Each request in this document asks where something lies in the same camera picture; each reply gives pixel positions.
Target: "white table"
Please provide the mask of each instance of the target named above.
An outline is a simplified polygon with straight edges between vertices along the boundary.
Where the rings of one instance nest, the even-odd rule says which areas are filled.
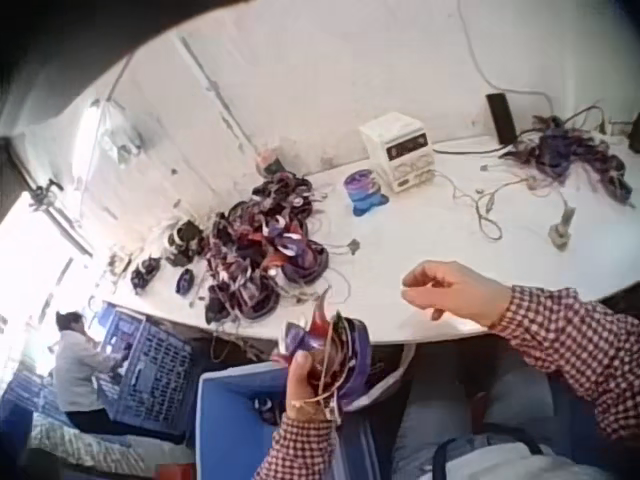
[[[627,164],[627,179],[636,188],[632,199],[640,205],[640,156],[620,143],[612,149]],[[483,138],[456,142],[446,148],[492,146],[495,143],[491,139]],[[498,166],[482,172],[483,164]],[[348,278],[349,298],[344,301],[347,285],[335,271],[328,271],[315,288],[322,290],[327,282],[331,283],[328,312],[339,308],[348,316],[362,319],[375,343],[437,341],[482,332],[474,323],[451,315],[440,322],[431,322],[424,312],[401,299],[402,277],[425,259],[457,260],[508,284],[551,289],[572,286],[586,300],[602,298],[640,280],[640,209],[611,200],[595,176],[589,182],[589,169],[574,167],[562,189],[577,211],[569,247],[559,252],[547,236],[550,225],[560,220],[563,211],[562,199],[556,192],[536,198],[524,184],[502,190],[491,217],[502,226],[504,238],[495,242],[479,231],[470,202],[452,200],[452,188],[442,178],[400,194],[391,193],[383,184],[391,200],[389,204],[363,217],[354,217],[342,181],[349,173],[367,166],[367,161],[354,163],[310,178],[317,189],[328,192],[328,198],[317,205],[323,212],[312,217],[309,227],[315,232],[312,238],[323,243],[346,244],[352,238],[360,241],[361,249],[355,256],[332,256],[330,260],[330,267]],[[473,195],[476,188],[489,191],[513,180],[509,172],[523,173],[520,167],[495,156],[436,155],[436,169]],[[196,266],[196,270],[203,268],[202,264]],[[194,308],[189,308],[188,300],[173,293],[179,273],[179,269],[165,263],[141,296],[133,294],[127,279],[107,300],[175,322],[208,328],[204,322],[204,303],[197,302]],[[238,333],[277,339],[287,320],[311,314],[312,304],[291,303],[283,300],[273,315],[242,324]],[[236,328],[225,327],[227,331]]]

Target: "spool of wire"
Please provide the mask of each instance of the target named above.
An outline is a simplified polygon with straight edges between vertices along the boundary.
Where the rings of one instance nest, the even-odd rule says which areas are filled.
[[[375,207],[389,203],[389,197],[382,193],[373,170],[353,172],[344,180],[344,188],[353,202],[353,214],[361,217]]]

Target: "checkered sleeve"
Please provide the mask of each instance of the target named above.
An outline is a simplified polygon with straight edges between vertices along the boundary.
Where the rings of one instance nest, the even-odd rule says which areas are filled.
[[[560,371],[573,390],[594,403],[612,438],[640,438],[640,322],[574,289],[512,287],[512,298],[492,330],[509,339],[525,360]]]
[[[271,450],[254,480],[321,480],[333,450],[331,422],[300,422],[283,417]]]

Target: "person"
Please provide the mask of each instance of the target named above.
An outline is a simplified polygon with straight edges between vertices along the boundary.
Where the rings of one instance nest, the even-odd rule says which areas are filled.
[[[113,421],[100,403],[93,376],[115,373],[128,359],[130,349],[111,355],[97,350],[98,343],[85,331],[84,319],[79,312],[57,313],[56,324],[60,341],[53,382],[58,406],[73,426],[84,433],[135,435],[182,443],[183,436]]]
[[[396,439],[394,479],[601,479],[609,474],[554,455],[552,402],[544,373],[559,371],[595,405],[611,439],[640,439],[640,322],[582,302],[575,290],[507,287],[456,262],[427,261],[403,279],[411,305],[473,320],[510,344],[489,391],[485,431],[471,434],[464,392],[452,373],[451,345],[417,353],[407,408]],[[313,398],[309,354],[289,369],[287,408],[256,480],[321,479],[331,458],[332,424]]]

